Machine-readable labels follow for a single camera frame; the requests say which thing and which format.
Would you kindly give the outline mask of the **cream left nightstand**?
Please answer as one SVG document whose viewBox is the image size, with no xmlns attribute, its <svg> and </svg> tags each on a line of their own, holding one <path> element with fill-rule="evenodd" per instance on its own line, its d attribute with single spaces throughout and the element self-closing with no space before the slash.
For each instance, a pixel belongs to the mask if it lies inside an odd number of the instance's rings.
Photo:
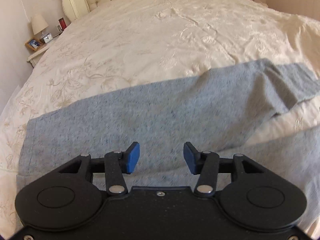
<svg viewBox="0 0 320 240">
<path fill-rule="evenodd" d="M 43 45 L 38 51 L 32 53 L 28 58 L 27 62 L 29 62 L 33 68 L 36 67 L 37 63 L 40 61 L 41 57 L 44 53 L 57 41 L 60 35 L 56 35 L 52 41 Z"/>
</svg>

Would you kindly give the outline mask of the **grey knit pants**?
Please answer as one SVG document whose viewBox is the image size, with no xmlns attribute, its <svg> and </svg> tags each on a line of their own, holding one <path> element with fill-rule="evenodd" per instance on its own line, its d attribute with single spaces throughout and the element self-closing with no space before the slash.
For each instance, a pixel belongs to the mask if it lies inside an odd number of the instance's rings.
<svg viewBox="0 0 320 240">
<path fill-rule="evenodd" d="M 98 158 L 134 141 L 140 159 L 127 185 L 193 187 L 197 179 L 182 156 L 189 141 L 225 158 L 242 153 L 298 186 L 308 200 L 299 224 L 305 230 L 319 217 L 319 127 L 266 131 L 262 142 L 248 141 L 318 95 L 319 81 L 306 66 L 263 59 L 79 100 L 28 122 L 17 188 L 82 153 Z"/>
</svg>

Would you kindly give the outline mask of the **small silver clock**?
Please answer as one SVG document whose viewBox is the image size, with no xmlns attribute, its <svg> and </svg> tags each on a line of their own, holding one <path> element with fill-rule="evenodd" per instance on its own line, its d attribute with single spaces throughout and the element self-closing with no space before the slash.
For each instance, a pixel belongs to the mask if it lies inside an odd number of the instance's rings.
<svg viewBox="0 0 320 240">
<path fill-rule="evenodd" d="M 51 33 L 48 33 L 47 35 L 43 36 L 42 39 L 45 44 L 48 44 L 53 40 L 53 36 Z"/>
</svg>

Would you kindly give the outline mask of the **cream embroidered bedspread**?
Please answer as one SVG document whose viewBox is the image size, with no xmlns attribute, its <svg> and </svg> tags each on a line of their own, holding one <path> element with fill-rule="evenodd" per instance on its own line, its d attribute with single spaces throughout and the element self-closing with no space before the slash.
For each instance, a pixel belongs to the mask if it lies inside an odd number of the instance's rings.
<svg viewBox="0 0 320 240">
<path fill-rule="evenodd" d="M 71 23 L 1 116 L 1 235 L 20 227 L 14 200 L 31 119 L 96 95 L 267 59 L 299 63 L 319 81 L 319 22 L 249 0 L 115 0 Z M 254 133 L 319 127 L 319 95 Z"/>
</svg>

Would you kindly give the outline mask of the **red box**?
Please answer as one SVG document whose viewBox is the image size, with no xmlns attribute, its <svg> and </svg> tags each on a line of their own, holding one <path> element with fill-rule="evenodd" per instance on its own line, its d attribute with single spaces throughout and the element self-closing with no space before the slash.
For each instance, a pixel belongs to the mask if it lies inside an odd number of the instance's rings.
<svg viewBox="0 0 320 240">
<path fill-rule="evenodd" d="M 62 31 L 64 31 L 67 28 L 67 24 L 65 23 L 64 18 L 59 19 L 59 24 L 61 26 Z"/>
</svg>

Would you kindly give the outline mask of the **wooden photo frame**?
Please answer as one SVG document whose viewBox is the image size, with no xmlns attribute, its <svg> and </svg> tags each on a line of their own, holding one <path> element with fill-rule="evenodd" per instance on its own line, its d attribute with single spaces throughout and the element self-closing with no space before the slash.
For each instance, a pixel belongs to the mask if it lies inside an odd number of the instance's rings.
<svg viewBox="0 0 320 240">
<path fill-rule="evenodd" d="M 32 51 L 38 51 L 43 46 L 43 43 L 36 38 L 32 38 L 25 43 L 25 46 Z"/>
</svg>

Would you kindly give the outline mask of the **left bedside lamp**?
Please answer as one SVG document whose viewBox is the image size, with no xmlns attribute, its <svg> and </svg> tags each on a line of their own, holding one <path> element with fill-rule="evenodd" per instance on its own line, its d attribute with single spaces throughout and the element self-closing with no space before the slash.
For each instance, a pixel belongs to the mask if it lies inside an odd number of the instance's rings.
<svg viewBox="0 0 320 240">
<path fill-rule="evenodd" d="M 31 27 L 34 35 L 40 38 L 44 37 L 46 34 L 45 30 L 48 26 L 48 23 L 41 14 L 35 14 L 31 17 Z"/>
</svg>

